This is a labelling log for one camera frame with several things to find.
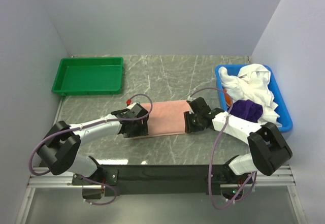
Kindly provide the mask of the pink towel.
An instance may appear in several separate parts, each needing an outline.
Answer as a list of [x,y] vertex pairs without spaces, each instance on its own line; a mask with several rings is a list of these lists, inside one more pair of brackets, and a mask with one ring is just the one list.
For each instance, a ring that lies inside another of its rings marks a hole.
[[154,102],[148,119],[148,135],[139,138],[185,134],[184,112],[190,110],[186,100]]

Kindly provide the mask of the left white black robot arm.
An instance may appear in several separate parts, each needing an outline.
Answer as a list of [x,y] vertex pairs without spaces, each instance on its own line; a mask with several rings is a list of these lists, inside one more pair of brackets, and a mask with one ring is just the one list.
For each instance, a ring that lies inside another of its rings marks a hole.
[[97,120],[67,124],[56,123],[45,136],[36,154],[53,175],[72,172],[84,176],[90,184],[101,181],[100,164],[92,156],[79,153],[81,146],[108,135],[134,138],[148,135],[149,111],[133,103],[123,110],[113,111]]

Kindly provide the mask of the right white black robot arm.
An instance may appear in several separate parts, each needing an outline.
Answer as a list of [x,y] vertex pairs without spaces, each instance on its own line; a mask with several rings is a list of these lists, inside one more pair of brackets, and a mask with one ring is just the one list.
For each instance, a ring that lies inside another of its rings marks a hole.
[[271,176],[292,158],[293,152],[275,124],[250,122],[223,109],[211,109],[202,97],[187,103],[190,107],[189,111],[184,112],[187,134],[211,129],[237,138],[249,146],[249,153],[232,157],[218,166],[218,171],[213,171],[210,166],[209,183],[235,183],[241,176],[256,171]]

